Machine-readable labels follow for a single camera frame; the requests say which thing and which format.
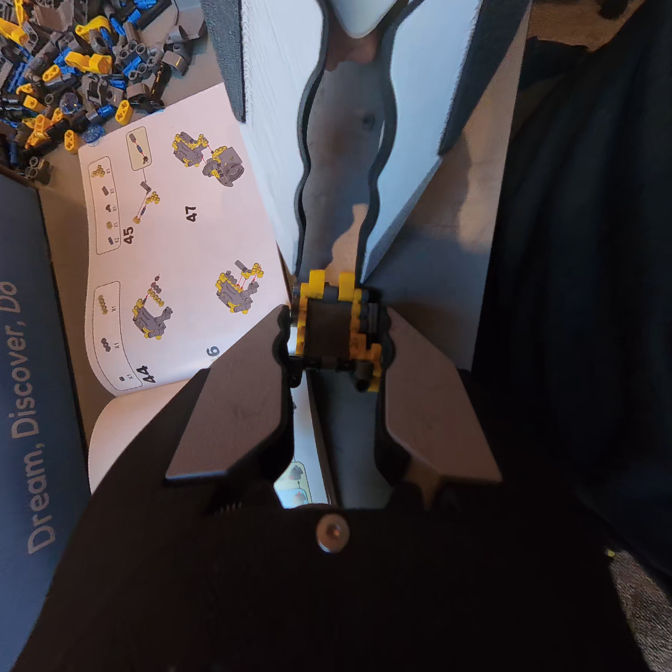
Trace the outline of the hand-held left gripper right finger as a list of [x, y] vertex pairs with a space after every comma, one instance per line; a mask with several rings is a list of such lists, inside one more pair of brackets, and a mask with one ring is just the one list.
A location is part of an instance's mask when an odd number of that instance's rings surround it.
[[436, 495], [447, 483], [501, 483], [501, 471], [458, 368], [405, 318], [387, 308], [374, 459], [393, 488]]

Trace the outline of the grey yellow brick assembly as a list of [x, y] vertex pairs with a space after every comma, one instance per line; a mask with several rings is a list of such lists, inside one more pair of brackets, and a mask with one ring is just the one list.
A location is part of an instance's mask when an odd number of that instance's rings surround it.
[[291, 307], [291, 323], [295, 336], [290, 339], [290, 344], [293, 345], [293, 351], [289, 353], [290, 364], [288, 365], [290, 387], [297, 388], [305, 373], [326, 371], [347, 374], [357, 390], [352, 374], [354, 362], [350, 360], [348, 346], [351, 308], [349, 299], [352, 291], [351, 274], [354, 274], [357, 286], [368, 289], [380, 302], [382, 308], [381, 390], [384, 371], [393, 357], [393, 346], [390, 341], [391, 315], [382, 304], [380, 293], [362, 286], [358, 282], [355, 272], [340, 272], [337, 283], [330, 284], [327, 281], [326, 270], [318, 269], [318, 271], [320, 271], [321, 276], [319, 280], [320, 288], [317, 290], [318, 298], [308, 302], [307, 337], [303, 356], [295, 355], [296, 317], [292, 313], [293, 306]]

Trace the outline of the person's dark clothing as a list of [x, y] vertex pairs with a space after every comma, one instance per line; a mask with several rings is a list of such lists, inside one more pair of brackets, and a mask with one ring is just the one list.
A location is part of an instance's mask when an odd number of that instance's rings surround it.
[[473, 378], [671, 596], [671, 2], [644, 1], [509, 146]]

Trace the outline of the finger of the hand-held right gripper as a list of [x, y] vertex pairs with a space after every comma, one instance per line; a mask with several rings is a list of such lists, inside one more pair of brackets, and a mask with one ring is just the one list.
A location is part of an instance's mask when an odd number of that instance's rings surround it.
[[411, 1], [383, 31], [379, 147], [359, 230], [359, 281], [382, 260], [440, 164], [440, 143], [481, 1]]
[[324, 72], [325, 1], [242, 1], [245, 84], [241, 131], [281, 256], [296, 275], [306, 218], [302, 191], [310, 172], [307, 129]]

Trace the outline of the pile of loose brick pieces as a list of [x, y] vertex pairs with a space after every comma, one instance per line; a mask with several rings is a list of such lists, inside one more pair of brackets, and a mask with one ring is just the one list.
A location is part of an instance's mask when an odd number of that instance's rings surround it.
[[201, 1], [2, 1], [1, 170], [46, 185], [55, 149], [161, 111], [205, 34]]

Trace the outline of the dark blue cardboard box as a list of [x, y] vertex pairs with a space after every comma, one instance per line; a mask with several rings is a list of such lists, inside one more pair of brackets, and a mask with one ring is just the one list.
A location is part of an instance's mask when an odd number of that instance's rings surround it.
[[33, 622], [89, 487], [35, 189], [1, 176], [1, 626]]

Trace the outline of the grey desk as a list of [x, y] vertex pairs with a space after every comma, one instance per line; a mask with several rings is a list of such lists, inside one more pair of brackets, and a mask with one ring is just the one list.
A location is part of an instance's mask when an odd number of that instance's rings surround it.
[[[474, 354], [531, 6], [531, 1], [486, 2], [486, 27], [477, 29], [477, 45], [486, 47], [497, 32], [508, 39], [507, 52], [370, 278], [392, 307], [460, 368], [471, 368]], [[380, 127], [377, 117], [374, 130], [358, 131], [355, 115], [382, 112], [372, 73], [371, 66], [340, 65], [318, 89], [308, 126], [316, 171], [308, 179], [306, 207], [315, 221], [306, 253], [312, 264], [331, 261], [333, 246], [338, 262], [345, 262], [354, 244], [355, 221], [346, 222], [344, 207], [364, 203], [375, 145], [368, 137]], [[88, 455], [96, 421], [112, 395], [97, 381], [85, 353], [88, 241], [79, 162], [62, 149], [50, 161], [52, 180], [39, 193]], [[389, 487], [364, 441], [372, 437], [374, 403], [336, 374], [314, 374], [310, 384], [338, 500], [349, 508], [381, 505]]]

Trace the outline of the yellow five-hole brick beam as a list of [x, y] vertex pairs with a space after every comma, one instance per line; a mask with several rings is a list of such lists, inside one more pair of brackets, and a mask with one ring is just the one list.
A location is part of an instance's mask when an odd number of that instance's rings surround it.
[[292, 313], [296, 317], [295, 355], [303, 356], [307, 337], [308, 302], [318, 298], [320, 271], [312, 269], [308, 282], [296, 283], [292, 289]]
[[378, 393], [382, 380], [382, 308], [368, 289], [357, 286], [351, 274], [349, 357], [358, 391]]

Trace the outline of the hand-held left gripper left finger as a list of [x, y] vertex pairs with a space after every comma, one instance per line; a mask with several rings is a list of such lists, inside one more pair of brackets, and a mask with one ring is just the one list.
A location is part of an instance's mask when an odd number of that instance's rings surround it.
[[165, 474], [276, 482], [294, 453], [290, 308], [273, 308], [208, 370]]

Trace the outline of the open instruction booklet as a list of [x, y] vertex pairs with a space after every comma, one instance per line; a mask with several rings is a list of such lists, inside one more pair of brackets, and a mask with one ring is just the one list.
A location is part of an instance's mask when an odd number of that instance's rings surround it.
[[[289, 295], [272, 222], [224, 84], [80, 150], [89, 225], [85, 338], [114, 399], [91, 435], [95, 491], [197, 373]], [[291, 391], [285, 508], [334, 505], [310, 387]]]

